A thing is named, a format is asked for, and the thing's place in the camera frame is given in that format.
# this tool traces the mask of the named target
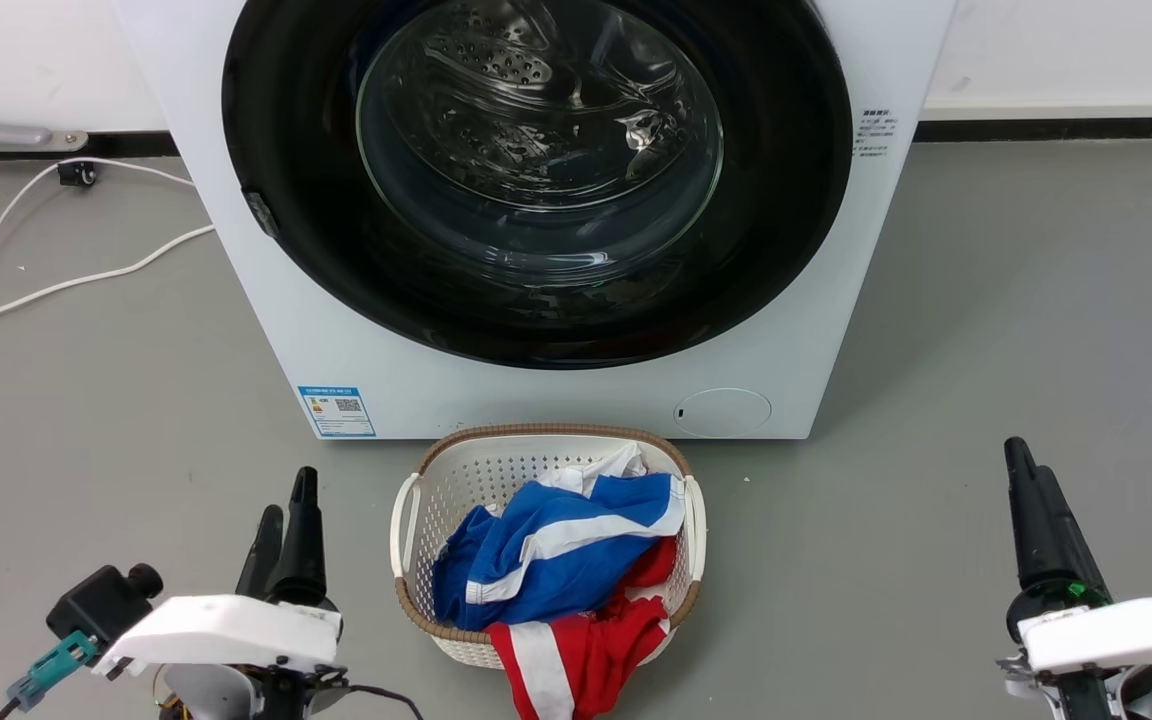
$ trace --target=gray floor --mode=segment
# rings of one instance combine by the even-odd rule
[[[38,167],[0,164],[0,210]],[[45,183],[3,228],[0,304],[205,222],[187,188],[128,172]],[[1112,591],[1152,594],[1152,141],[915,147],[813,438],[685,445],[704,592],[613,715],[1043,717],[992,665],[1011,651],[1016,433]],[[353,677],[431,720],[510,717],[502,675],[445,659],[394,601],[389,508],[420,452],[311,437],[214,237],[5,316],[0,703],[51,646],[58,593],[137,561],[173,593],[229,591],[260,508],[312,464]],[[79,676],[31,717],[152,710],[147,679]]]

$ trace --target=blue and white sticker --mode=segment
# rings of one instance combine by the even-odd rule
[[[300,386],[301,400],[323,437],[376,437],[356,387]]]

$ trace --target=washing machine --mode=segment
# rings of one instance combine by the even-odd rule
[[[954,10],[113,1],[320,438],[806,437]]]

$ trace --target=teal connector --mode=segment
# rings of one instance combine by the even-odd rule
[[[68,679],[92,657],[96,657],[96,646],[88,641],[86,635],[78,630],[69,632],[69,637],[60,641],[58,646],[29,667],[29,673],[23,679],[12,683],[8,700],[18,702],[20,712],[28,712],[41,702],[41,697],[51,688],[60,684],[60,680]]]

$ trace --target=white handle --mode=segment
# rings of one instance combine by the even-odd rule
[[[699,579],[705,574],[705,543],[708,537],[708,524],[705,520],[705,497],[700,493],[700,484],[688,475],[687,491],[687,562],[690,564],[691,579]]]
[[[407,507],[407,498],[411,495],[412,485],[419,478],[418,473],[411,473],[403,482],[403,487],[397,488],[397,498],[394,498],[394,511],[389,516],[389,568],[394,571],[394,578],[403,577],[403,551],[397,546],[399,539],[402,537],[403,507]]]

